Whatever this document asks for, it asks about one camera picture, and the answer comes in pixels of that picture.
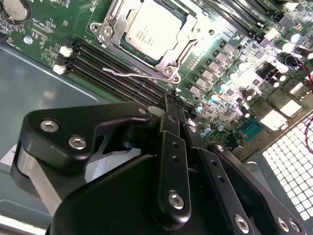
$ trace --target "gray metal panel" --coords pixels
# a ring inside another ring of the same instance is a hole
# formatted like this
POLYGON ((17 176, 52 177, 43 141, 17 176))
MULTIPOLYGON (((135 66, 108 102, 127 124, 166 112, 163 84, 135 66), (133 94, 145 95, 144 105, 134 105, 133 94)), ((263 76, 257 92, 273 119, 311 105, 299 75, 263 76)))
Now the gray metal panel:
MULTIPOLYGON (((0 46, 0 159, 17 143, 24 116, 38 109, 108 103, 16 50, 0 46)), ((43 203, 13 183, 10 167, 0 164, 0 214, 46 228, 43 203)))

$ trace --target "screw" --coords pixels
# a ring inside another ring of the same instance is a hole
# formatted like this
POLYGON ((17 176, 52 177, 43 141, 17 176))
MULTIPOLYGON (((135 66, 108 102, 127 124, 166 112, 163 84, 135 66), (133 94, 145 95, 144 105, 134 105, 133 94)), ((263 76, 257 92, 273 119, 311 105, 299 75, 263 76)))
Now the screw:
POLYGON ((289 223, 291 224, 291 226, 299 233, 301 232, 299 226, 293 221, 293 220, 289 220, 289 223))
POLYGON ((165 70, 166 75, 172 75, 173 74, 173 69, 172 68, 167 68, 165 70))
POLYGON ((216 147, 219 149, 219 151, 224 152, 224 148, 222 146, 217 145, 216 147))
POLYGON ((26 44, 28 44, 28 45, 33 44, 33 39, 32 39, 31 37, 29 37, 29 36, 25 36, 25 37, 23 38, 23 41, 24 41, 26 44))
POLYGON ((144 109, 138 109, 139 112, 141 112, 142 114, 147 114, 147 111, 145 111, 144 109))
POLYGON ((109 27, 105 27, 103 32, 106 36, 111 36, 111 29, 109 27))
POLYGON ((282 230, 284 230, 286 233, 288 233, 289 232, 289 227, 284 222, 284 220, 282 220, 281 218, 277 218, 277 221, 278 221, 279 226, 282 228, 282 230))
POLYGON ((175 119, 172 117, 172 115, 169 115, 168 119, 171 120, 172 122, 175 122, 175 119))
POLYGON ((235 215, 235 223, 238 226, 238 228, 244 233, 248 234, 249 233, 249 226, 247 222, 240 216, 240 215, 235 215))
POLYGON ((177 209, 177 210, 181 210, 184 207, 184 200, 183 198, 176 192, 171 192, 168 195, 168 200, 171 203, 171 205, 177 209))
POLYGON ((43 131, 46 132, 56 132, 59 130, 59 125, 52 120, 44 120, 40 123, 40 127, 43 131))
POLYGON ((77 149, 77 150, 82 150, 82 149, 86 148, 86 141, 79 136, 73 136, 73 137, 69 138, 68 144, 72 148, 77 149))
POLYGON ((189 126, 189 129, 190 129, 193 133, 196 133, 196 132, 197 132, 197 130, 196 130, 195 127, 193 127, 193 126, 189 126))

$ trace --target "black metal arm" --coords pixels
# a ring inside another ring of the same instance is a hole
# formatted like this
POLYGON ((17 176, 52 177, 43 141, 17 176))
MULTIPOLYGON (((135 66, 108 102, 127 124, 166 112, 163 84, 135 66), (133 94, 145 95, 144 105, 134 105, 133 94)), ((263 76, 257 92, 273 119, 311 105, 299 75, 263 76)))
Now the black metal arm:
POLYGON ((306 234, 231 152, 207 150, 169 94, 149 110, 131 102, 28 114, 11 175, 47 206, 49 235, 306 234), (86 183, 88 163, 133 147, 140 156, 86 183))

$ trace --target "wire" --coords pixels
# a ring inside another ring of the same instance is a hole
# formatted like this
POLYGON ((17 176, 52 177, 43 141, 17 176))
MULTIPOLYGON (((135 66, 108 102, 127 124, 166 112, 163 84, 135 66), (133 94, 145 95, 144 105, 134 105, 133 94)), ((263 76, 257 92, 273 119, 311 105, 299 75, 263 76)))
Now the wire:
POLYGON ((307 76, 309 78, 309 84, 311 85, 311 92, 313 94, 313 80, 312 80, 312 74, 309 72, 308 68, 305 66, 303 62, 300 63, 301 68, 307 73, 307 76))
POLYGON ((308 143, 308 141, 309 141, 308 133, 309 133, 309 129, 310 129, 310 126, 311 126, 312 123, 313 123, 313 118, 312 118, 312 119, 310 120, 310 122, 307 124, 307 128, 306 128, 305 131, 304 131, 304 135, 305 135, 305 144, 307 145, 307 149, 308 149, 308 151, 309 151, 310 153, 313 154, 313 150, 310 148, 309 143, 308 143))

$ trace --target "perforated panel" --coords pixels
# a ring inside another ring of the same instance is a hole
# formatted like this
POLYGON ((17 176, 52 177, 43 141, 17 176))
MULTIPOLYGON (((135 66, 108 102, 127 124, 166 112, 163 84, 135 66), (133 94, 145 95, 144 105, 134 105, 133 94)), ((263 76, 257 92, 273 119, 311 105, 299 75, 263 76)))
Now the perforated panel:
MULTIPOLYGON (((313 154, 305 146, 304 131, 313 115, 269 147, 264 157, 303 220, 313 217, 313 154)), ((309 130, 313 146, 313 126, 309 130)))

